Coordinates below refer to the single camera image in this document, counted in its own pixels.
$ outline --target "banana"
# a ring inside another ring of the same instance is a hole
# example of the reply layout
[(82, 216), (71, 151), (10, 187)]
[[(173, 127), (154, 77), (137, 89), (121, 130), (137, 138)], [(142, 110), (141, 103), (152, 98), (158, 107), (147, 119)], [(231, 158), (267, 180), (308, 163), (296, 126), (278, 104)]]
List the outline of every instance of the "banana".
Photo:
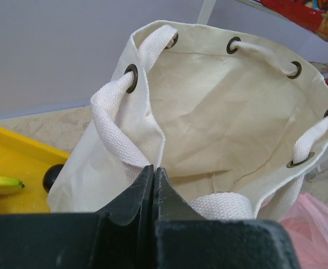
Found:
[(0, 176), (0, 195), (11, 194), (24, 188), (24, 184), (19, 179)]

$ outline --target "canvas bag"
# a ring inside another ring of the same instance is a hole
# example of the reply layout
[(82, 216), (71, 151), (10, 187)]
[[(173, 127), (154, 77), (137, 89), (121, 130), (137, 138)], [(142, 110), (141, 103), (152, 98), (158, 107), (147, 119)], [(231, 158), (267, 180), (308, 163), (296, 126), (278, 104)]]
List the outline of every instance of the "canvas bag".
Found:
[(153, 22), (130, 36), (91, 104), (94, 120), (49, 192), (52, 212), (96, 211), (154, 164), (208, 219), (278, 220), (305, 172), (328, 159), (323, 77), (253, 35)]

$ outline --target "yellow plastic bin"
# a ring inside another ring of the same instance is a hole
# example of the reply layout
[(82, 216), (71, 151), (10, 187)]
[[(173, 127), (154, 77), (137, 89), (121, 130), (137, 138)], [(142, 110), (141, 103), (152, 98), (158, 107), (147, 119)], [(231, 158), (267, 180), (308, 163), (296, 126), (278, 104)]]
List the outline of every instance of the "yellow plastic bin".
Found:
[(0, 127), (0, 175), (18, 178), (25, 188), (0, 196), (0, 214), (49, 212), (42, 180), (54, 164), (64, 164), (69, 154)]

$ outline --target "toy fruit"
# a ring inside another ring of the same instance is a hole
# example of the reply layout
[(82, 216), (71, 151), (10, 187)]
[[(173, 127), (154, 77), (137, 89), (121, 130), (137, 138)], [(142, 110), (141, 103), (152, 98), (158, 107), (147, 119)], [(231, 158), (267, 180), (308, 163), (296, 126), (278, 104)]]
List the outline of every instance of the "toy fruit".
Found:
[(44, 175), (43, 188), (45, 189), (46, 192), (49, 192), (50, 188), (56, 181), (63, 166), (64, 166), (63, 164), (55, 164), (52, 167), (50, 167), (46, 172), (46, 174)]
[(0, 195), (15, 193), (23, 188), (24, 184), (19, 179), (0, 176)]

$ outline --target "black ball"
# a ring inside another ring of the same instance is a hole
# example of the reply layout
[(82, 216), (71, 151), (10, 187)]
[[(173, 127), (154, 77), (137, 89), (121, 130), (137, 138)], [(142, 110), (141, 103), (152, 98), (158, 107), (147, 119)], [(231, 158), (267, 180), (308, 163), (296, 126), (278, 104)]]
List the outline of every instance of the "black ball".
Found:
[(49, 190), (51, 189), (52, 185), (56, 181), (63, 166), (64, 166), (63, 164), (55, 164), (52, 167), (50, 167), (46, 172), (46, 174), (44, 175), (43, 188), (45, 189), (46, 192), (49, 192)]

